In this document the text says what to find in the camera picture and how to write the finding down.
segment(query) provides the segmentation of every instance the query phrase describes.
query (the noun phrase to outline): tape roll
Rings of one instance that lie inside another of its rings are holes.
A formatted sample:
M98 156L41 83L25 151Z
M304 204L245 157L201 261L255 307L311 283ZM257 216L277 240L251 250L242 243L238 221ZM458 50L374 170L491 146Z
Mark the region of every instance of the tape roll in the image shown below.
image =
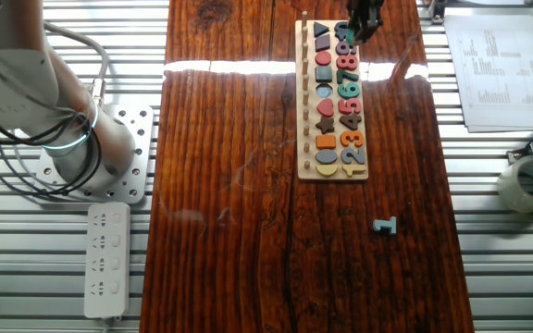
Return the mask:
M522 188L520 175L533 179L533 156L519 159L501 173L497 181L499 195L509 208L521 213L532 213L533 194Z

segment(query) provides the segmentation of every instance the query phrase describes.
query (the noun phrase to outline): red number 4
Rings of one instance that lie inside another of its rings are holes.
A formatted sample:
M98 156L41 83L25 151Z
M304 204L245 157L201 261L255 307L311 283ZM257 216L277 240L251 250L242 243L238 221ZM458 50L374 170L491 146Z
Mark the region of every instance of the red number 4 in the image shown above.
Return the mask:
M352 112L356 114L361 112L361 102L357 98L350 98L348 101L340 100L339 101L339 112L344 115L350 115Z

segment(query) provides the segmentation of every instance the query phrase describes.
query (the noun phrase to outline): wood grain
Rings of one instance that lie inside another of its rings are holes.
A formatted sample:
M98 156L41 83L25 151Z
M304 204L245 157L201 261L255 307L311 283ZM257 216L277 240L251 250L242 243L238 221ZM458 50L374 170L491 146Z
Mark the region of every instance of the wood grain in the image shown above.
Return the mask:
M141 332L473 332L415 1L387 0L361 49L392 70L364 78L360 183L298 180L295 74L236 73L293 62L303 9L346 17L342 1L170 2L167 63L230 63L166 72ZM391 216L396 236L373 230Z

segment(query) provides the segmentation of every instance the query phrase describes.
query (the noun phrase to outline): power socket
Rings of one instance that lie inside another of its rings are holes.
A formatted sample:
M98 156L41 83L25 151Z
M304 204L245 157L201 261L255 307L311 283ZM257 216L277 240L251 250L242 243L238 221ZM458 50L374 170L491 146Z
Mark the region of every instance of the power socket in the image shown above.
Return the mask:
M130 207L97 203L88 209L84 314L108 318L129 306Z

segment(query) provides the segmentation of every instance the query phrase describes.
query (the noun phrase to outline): orange rectangle piece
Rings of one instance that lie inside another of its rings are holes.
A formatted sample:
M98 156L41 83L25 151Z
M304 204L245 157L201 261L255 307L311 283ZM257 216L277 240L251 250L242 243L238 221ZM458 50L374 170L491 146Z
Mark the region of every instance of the orange rectangle piece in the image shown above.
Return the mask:
M337 147L337 138L334 135L316 136L317 149L334 149Z

